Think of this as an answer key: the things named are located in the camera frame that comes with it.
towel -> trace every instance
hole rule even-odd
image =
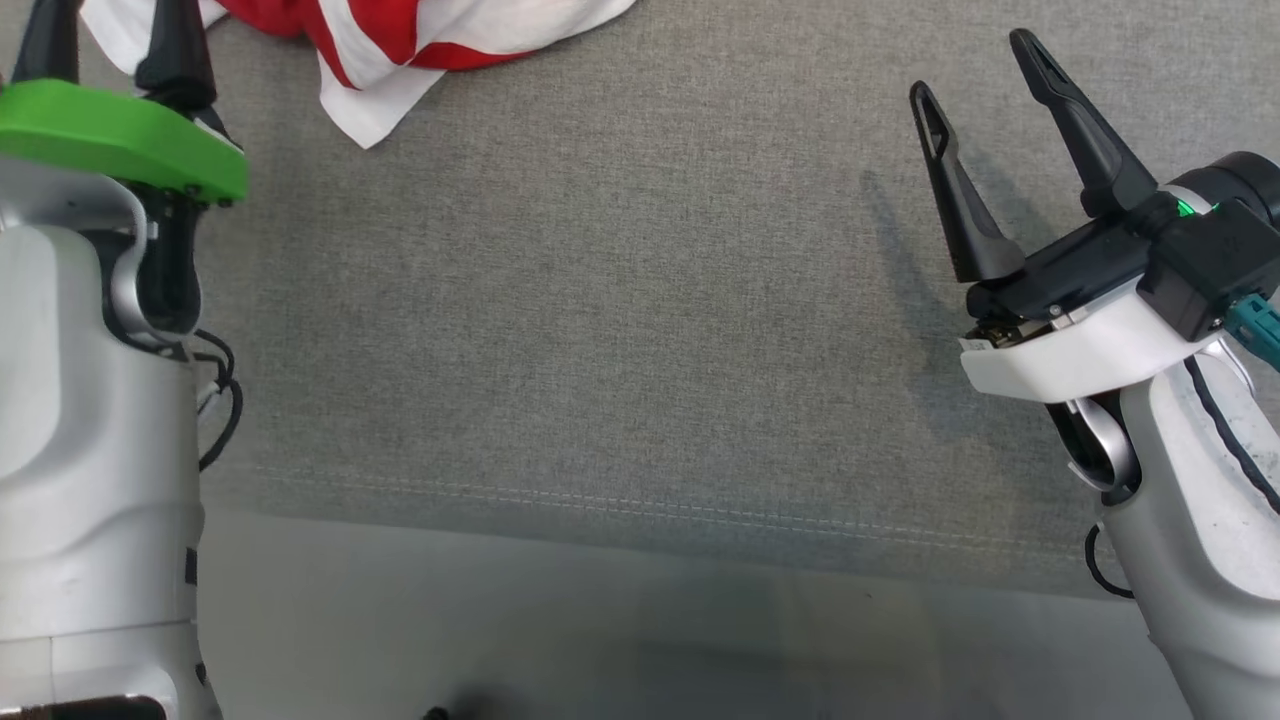
[[[156,0],[84,0],[106,56],[133,74]],[[635,0],[200,0],[205,26],[230,13],[280,37],[306,35],[320,61],[320,104],[372,147],[447,72],[524,58],[620,15]]]

white stitching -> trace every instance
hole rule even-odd
[[[264,470],[264,471],[271,473],[271,474],[284,473],[284,474],[291,474],[291,475],[306,475],[306,474],[312,474],[312,475],[330,475],[330,477],[338,477],[338,478],[353,478],[353,479],[364,479],[364,480],[389,480],[389,482],[393,482],[393,483],[399,484],[399,486],[407,486],[407,484],[410,484],[410,480],[407,480],[407,479],[393,478],[393,477],[384,477],[384,475],[360,475],[360,474],[355,474],[355,473],[338,473],[338,471],[329,471],[329,470],[300,470],[300,469],[292,469],[292,468],[270,468],[270,466],[266,466],[266,465],[250,465],[248,468],[255,469],[255,470]],[[910,528],[892,528],[892,527],[887,527],[887,525],[873,525],[873,524],[869,524],[869,523],[849,523],[849,521],[844,521],[844,520],[820,520],[820,519],[814,519],[814,518],[796,518],[796,516],[780,515],[780,514],[746,512],[746,511],[741,511],[741,510],[726,510],[726,509],[717,509],[717,507],[699,507],[699,506],[694,506],[694,505],[676,505],[676,503],[668,503],[668,502],[660,502],[660,501],[594,497],[594,496],[585,496],[585,495],[557,493],[557,492],[535,491],[535,489],[522,489],[522,488],[499,488],[499,487],[489,487],[489,486],[471,486],[471,484],[448,483],[448,482],[440,482],[440,480],[419,480],[417,482],[417,483],[434,484],[434,486],[451,487],[451,488],[493,491],[493,492],[499,492],[499,493],[500,492],[509,492],[509,493],[539,495],[539,496],[563,497],[563,498],[571,498],[571,500],[581,500],[581,501],[584,501],[582,505],[575,505],[575,503],[553,502],[553,501],[545,501],[545,500],[522,500],[522,498],[513,498],[513,497],[502,497],[502,496],[498,496],[498,495],[484,496],[484,495],[470,495],[470,493],[463,493],[463,492],[429,491],[429,489],[422,489],[422,488],[417,488],[417,487],[387,487],[387,486],[376,486],[376,484],[362,484],[362,483],[349,483],[349,482],[332,482],[332,480],[317,480],[317,479],[305,479],[305,478],[279,478],[279,479],[283,480],[283,482],[287,482],[287,483],[296,483],[296,484],[312,484],[312,486],[335,487],[335,488],[360,488],[360,489],[372,489],[372,491],[392,491],[392,492],[401,492],[401,493],[410,493],[410,495],[422,495],[422,496],[436,496],[436,497],[465,497],[465,498],[471,498],[471,500],[485,500],[485,501],[497,501],[497,502],[515,502],[515,503],[521,503],[521,505],[541,505],[541,506],[548,506],[548,507],[566,507],[566,509],[572,509],[572,510],[596,510],[596,511],[602,511],[602,512],[618,512],[618,514],[626,514],[626,515],[641,515],[641,516],[650,516],[650,518],[667,518],[667,519],[675,519],[675,520],[699,520],[699,521],[705,521],[705,523],[717,523],[717,524],[726,524],[726,525],[741,525],[741,527],[748,527],[748,528],[765,528],[765,529],[788,530],[788,532],[796,532],[796,533],[831,534],[831,536],[841,536],[841,537],[858,538],[858,539],[878,539],[878,541],[901,542],[901,543],[908,543],[908,544],[924,544],[924,546],[931,546],[931,547],[945,547],[945,548],[952,548],[952,550],[978,550],[978,551],[987,551],[987,552],[1006,552],[1006,553],[1012,553],[1012,555],[1033,553],[1033,555],[1046,555],[1046,556],[1055,556],[1055,557],[1074,557],[1074,555],[1069,555],[1069,553],[1065,553],[1065,552],[1050,552],[1048,551],[1048,550],[1062,551],[1062,550],[1070,548],[1070,546],[1060,546],[1060,544],[1050,544],[1050,543],[1037,543],[1034,541],[1016,541],[1016,539],[1005,539],[1005,538],[988,538],[988,537],[983,537],[983,536],[965,536],[965,534],[954,534],[954,533],[940,533],[940,532],[933,532],[933,530],[922,530],[922,529],[910,529]],[[653,506],[664,506],[664,507],[675,507],[675,509],[689,509],[689,510],[698,510],[698,511],[722,512],[722,514],[740,515],[740,516],[778,518],[778,519],[783,519],[783,520],[801,520],[801,521],[818,523],[818,524],[827,523],[827,524],[837,524],[837,525],[846,525],[846,527],[863,527],[863,528],[873,528],[873,529],[879,529],[879,530],[892,530],[892,532],[902,532],[902,533],[919,533],[919,534],[941,536],[941,537],[954,537],[954,538],[963,538],[963,539],[972,539],[972,541],[1005,542],[1005,543],[1012,543],[1012,544],[1020,544],[1020,546],[1039,544],[1039,546],[1042,546],[1042,547],[1044,547],[1047,550],[1038,550],[1038,548],[1033,548],[1033,547],[1023,547],[1023,548],[974,547],[974,546],[964,546],[964,544],[932,542],[932,541],[924,541],[924,539],[896,538],[896,537],[879,536],[879,534],[850,533],[850,532],[844,532],[844,530],[831,530],[831,529],[819,529],[819,528],[796,528],[796,527],[792,527],[792,525],[776,525],[776,524],[768,524],[768,523],[746,523],[746,521],[741,521],[741,520],[727,520],[727,519],[719,519],[719,518],[705,518],[705,516],[699,516],[699,515],[677,515],[677,514],[672,514],[672,512],[654,512],[654,511],[648,511],[648,510],[625,510],[625,509],[621,509],[621,507],[605,507],[605,506],[600,506],[600,505],[586,505],[585,502],[588,502],[588,501],[590,501],[590,502],[605,502],[605,503],[608,503],[608,502],[622,502],[622,503],[632,503],[632,505],[653,505]]]

green plastic part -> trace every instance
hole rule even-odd
[[[0,91],[0,152],[205,202],[242,200],[248,190],[244,154],[229,142],[157,102],[60,79]]]

gray tablecloth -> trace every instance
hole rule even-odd
[[[9,56],[20,17],[0,9]],[[1092,592],[1096,501],[1043,409],[960,370],[906,102],[932,83],[1009,234],[1078,225],[1018,26],[1160,178],[1280,156],[1271,0],[641,0],[447,77],[371,151],[325,117],[306,44],[219,27],[252,197],[198,263],[248,406],[206,496]]]

gray floor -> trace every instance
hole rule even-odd
[[[1124,602],[218,507],[200,602],[238,720],[1189,716]]]

